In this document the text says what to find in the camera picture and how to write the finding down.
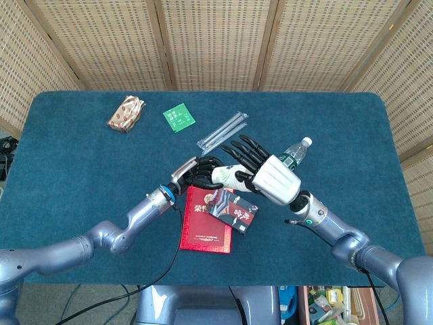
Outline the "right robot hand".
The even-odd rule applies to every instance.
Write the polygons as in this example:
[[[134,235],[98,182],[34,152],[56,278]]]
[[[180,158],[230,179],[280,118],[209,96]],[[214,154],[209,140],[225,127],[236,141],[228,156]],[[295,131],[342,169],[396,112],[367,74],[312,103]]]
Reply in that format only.
[[[242,166],[234,172],[236,181],[241,184],[238,189],[263,195],[281,206],[292,203],[299,195],[301,180],[251,137],[240,135],[240,139],[240,142],[232,140],[229,146],[221,146]]]

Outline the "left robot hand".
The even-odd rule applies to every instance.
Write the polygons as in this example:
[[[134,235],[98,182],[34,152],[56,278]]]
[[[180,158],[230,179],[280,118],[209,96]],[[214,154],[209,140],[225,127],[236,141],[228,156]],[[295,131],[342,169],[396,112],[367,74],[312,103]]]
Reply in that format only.
[[[223,184],[212,180],[212,172],[222,166],[223,163],[214,156],[192,157],[173,172],[168,188],[175,195],[182,195],[189,186],[204,190],[221,189]]]

